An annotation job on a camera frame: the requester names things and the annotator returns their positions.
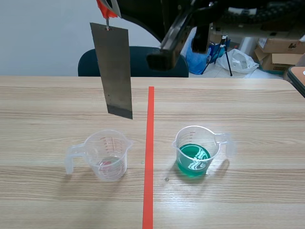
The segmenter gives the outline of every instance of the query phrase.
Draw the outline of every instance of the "green liquid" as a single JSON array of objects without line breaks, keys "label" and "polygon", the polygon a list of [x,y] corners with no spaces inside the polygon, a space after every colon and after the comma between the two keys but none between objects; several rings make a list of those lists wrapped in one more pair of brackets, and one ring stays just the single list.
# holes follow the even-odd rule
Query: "green liquid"
[{"label": "green liquid", "polygon": [[[180,150],[185,155],[194,159],[205,160],[211,158],[209,152],[200,145],[186,144],[180,147]],[[187,157],[185,157],[184,155],[179,154],[179,160],[177,164],[182,172],[184,172],[189,176],[194,177],[205,174],[210,164],[210,161],[208,162],[192,161]]]}]

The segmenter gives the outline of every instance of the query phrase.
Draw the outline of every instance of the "white wall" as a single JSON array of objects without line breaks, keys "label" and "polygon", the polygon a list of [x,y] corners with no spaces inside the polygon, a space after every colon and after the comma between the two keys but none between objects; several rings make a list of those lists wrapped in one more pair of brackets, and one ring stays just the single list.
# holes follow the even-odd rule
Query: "white wall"
[{"label": "white wall", "polygon": [[[96,0],[2,0],[0,75],[76,76],[80,57],[93,49],[89,22],[105,24]],[[131,46],[157,47],[145,29],[120,18]]]}]

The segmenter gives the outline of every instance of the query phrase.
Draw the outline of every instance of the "cardboard box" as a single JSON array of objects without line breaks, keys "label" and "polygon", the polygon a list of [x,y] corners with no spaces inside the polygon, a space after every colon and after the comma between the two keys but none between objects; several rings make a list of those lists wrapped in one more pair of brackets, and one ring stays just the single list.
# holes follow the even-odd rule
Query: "cardboard box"
[{"label": "cardboard box", "polygon": [[258,47],[265,53],[304,54],[305,44],[298,40],[260,38]]},{"label": "cardboard box", "polygon": [[254,50],[260,69],[272,74],[284,74],[291,66],[296,65],[300,60],[301,54],[287,53],[265,53],[260,48]]}]

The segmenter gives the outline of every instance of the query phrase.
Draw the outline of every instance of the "blue bag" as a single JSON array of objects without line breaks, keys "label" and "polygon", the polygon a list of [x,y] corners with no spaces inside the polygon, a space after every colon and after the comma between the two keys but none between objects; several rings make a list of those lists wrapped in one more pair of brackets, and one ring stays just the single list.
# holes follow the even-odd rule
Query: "blue bag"
[{"label": "blue bag", "polygon": [[181,54],[185,57],[186,62],[189,66],[189,72],[200,75],[207,63],[208,56],[211,52],[211,49],[209,48],[207,54],[200,54],[195,53],[192,51],[192,41],[196,34],[196,28],[193,28],[190,32],[189,37],[186,40],[186,43],[184,45],[184,48],[181,52]]}]

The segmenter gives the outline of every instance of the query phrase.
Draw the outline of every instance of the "clear plastic cup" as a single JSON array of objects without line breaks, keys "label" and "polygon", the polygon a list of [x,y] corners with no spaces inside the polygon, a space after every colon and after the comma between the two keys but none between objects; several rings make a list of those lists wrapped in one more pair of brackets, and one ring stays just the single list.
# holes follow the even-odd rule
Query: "clear plastic cup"
[{"label": "clear plastic cup", "polygon": [[189,176],[204,175],[222,146],[226,146],[226,156],[231,157],[234,144],[229,134],[215,134],[197,125],[181,129],[173,141],[177,165]]},{"label": "clear plastic cup", "polygon": [[132,142],[114,130],[102,130],[80,145],[67,150],[65,166],[67,174],[73,172],[73,158],[83,157],[95,174],[106,181],[115,181],[127,169],[127,151]]}]

